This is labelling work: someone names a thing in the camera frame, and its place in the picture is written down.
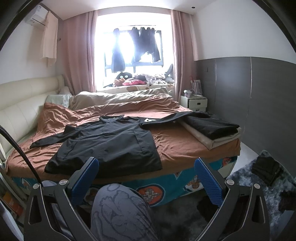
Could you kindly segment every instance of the nightstand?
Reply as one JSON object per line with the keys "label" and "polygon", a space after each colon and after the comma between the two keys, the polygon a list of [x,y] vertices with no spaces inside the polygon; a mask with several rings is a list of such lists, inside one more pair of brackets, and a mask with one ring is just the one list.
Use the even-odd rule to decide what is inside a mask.
{"label": "nightstand", "polygon": [[207,98],[201,99],[200,97],[195,96],[187,98],[185,96],[181,96],[180,105],[193,111],[200,110],[205,112],[207,108]]}

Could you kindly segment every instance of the nightstand drawer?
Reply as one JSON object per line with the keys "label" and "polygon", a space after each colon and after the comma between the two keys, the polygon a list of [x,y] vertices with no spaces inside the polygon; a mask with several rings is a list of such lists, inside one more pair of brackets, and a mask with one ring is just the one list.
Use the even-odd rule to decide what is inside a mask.
{"label": "nightstand drawer", "polygon": [[189,106],[188,108],[191,110],[199,110],[199,109],[204,109],[207,107],[207,99],[202,99],[202,100],[189,100]]}

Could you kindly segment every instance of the gray wall panel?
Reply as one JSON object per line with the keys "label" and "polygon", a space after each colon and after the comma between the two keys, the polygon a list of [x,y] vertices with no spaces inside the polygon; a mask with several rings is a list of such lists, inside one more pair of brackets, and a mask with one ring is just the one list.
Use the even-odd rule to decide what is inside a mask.
{"label": "gray wall panel", "polygon": [[267,150],[296,176],[296,65],[252,57],[252,94],[242,141]]}
{"label": "gray wall panel", "polygon": [[216,71],[214,113],[244,128],[251,91],[250,57],[218,58]]}
{"label": "gray wall panel", "polygon": [[207,111],[214,112],[216,67],[215,59],[197,61],[197,78],[202,80],[202,92],[207,97]]}

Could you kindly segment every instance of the window frame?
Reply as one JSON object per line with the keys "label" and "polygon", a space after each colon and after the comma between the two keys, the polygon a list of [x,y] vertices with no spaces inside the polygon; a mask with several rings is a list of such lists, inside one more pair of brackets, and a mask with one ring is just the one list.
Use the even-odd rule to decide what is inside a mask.
{"label": "window frame", "polygon": [[[131,30],[123,30],[123,31],[119,31],[120,33],[123,33],[123,32],[128,32],[130,33]],[[162,35],[161,35],[161,30],[157,30],[156,33],[158,33],[160,35],[160,58],[161,58],[161,61],[158,61],[156,63],[150,63],[150,62],[135,62],[135,59],[133,58],[132,59],[132,63],[131,64],[126,64],[126,67],[133,67],[133,72],[135,73],[136,72],[136,67],[137,66],[162,66],[163,67],[163,38],[162,38]],[[111,69],[111,65],[107,65],[106,64],[106,53],[104,52],[104,63],[105,63],[105,77],[107,77],[107,72],[106,70],[107,69]]]}

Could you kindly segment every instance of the ceiling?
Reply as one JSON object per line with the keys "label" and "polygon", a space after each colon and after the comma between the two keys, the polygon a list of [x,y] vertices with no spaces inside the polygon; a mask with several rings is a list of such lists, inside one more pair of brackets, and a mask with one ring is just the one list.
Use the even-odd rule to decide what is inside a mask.
{"label": "ceiling", "polygon": [[97,10],[123,6],[146,6],[174,9],[195,14],[216,0],[44,0],[42,3],[62,20]]}

